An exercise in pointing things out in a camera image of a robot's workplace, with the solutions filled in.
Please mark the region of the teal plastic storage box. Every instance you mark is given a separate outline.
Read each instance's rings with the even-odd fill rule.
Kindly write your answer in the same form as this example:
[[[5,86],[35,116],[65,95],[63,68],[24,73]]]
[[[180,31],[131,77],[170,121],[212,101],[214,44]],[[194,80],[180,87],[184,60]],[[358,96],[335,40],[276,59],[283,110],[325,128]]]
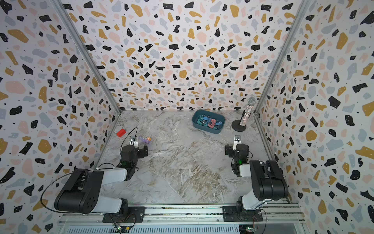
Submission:
[[[223,115],[206,110],[197,110],[191,120],[195,128],[213,134],[219,134],[226,122]]]

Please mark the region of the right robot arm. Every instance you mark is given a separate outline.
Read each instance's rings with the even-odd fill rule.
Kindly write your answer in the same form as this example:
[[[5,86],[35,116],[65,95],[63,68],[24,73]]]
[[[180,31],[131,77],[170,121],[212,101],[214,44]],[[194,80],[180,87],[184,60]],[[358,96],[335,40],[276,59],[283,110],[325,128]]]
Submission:
[[[237,177],[250,178],[252,190],[236,202],[236,211],[258,210],[269,201],[288,197],[288,186],[274,160],[253,160],[249,146],[238,141],[225,146],[225,155],[232,159],[231,169]]]

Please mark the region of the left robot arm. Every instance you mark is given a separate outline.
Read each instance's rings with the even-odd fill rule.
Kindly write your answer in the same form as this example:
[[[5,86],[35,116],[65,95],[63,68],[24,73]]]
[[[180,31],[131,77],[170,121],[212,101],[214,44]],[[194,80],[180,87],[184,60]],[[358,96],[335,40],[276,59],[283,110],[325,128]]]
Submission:
[[[54,208],[59,212],[107,213],[127,217],[130,213],[127,200],[103,196],[100,190],[103,185],[130,180],[138,170],[138,160],[148,156],[148,146],[126,145],[121,148],[120,154],[121,159],[115,167],[74,170],[57,195]]]

